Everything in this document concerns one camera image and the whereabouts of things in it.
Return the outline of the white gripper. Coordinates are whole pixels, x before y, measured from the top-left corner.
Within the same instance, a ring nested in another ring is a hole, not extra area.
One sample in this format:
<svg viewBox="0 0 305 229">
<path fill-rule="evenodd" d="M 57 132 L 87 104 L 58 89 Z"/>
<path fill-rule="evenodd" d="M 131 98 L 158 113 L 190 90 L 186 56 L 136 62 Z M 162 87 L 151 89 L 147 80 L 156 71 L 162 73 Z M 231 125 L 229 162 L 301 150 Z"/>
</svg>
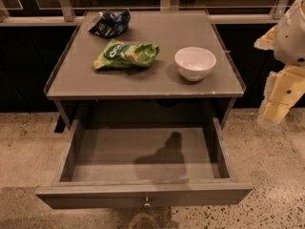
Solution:
<svg viewBox="0 0 305 229">
<path fill-rule="evenodd" d="M 305 26 L 298 23 L 283 23 L 276 29 L 273 26 L 254 42 L 254 47 L 274 50 L 274 58 L 287 64 L 278 73 L 270 72 L 258 111 L 257 123 L 274 127 L 305 94 Z"/>
</svg>

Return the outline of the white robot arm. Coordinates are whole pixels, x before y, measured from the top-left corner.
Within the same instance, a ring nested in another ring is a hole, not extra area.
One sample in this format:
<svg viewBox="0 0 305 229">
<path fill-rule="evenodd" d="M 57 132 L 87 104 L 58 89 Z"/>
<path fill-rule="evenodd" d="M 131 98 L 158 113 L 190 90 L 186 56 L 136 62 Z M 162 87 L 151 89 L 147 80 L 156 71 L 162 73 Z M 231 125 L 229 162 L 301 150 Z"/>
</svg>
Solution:
<svg viewBox="0 0 305 229">
<path fill-rule="evenodd" d="M 305 0 L 295 0 L 278 23 L 254 42 L 260 50 L 272 50 L 284 64 L 266 79 L 257 122 L 266 128 L 280 124 L 305 94 Z"/>
</svg>

